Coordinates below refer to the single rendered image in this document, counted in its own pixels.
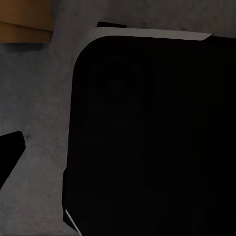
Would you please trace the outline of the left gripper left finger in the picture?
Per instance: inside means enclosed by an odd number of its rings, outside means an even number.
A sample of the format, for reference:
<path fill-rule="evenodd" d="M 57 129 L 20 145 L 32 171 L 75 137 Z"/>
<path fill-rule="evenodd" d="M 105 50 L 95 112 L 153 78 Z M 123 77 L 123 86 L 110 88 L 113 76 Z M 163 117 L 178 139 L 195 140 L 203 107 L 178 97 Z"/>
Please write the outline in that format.
<path fill-rule="evenodd" d="M 22 131 L 0 136 L 0 190 L 26 149 Z"/>

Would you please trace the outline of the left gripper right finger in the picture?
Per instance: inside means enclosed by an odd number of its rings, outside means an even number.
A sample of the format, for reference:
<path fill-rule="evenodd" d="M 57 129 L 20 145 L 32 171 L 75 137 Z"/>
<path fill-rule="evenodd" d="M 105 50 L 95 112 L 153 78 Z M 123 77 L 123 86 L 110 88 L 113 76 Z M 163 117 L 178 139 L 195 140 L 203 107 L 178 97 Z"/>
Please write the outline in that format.
<path fill-rule="evenodd" d="M 220 148 L 236 170 L 236 133 L 224 131 Z"/>

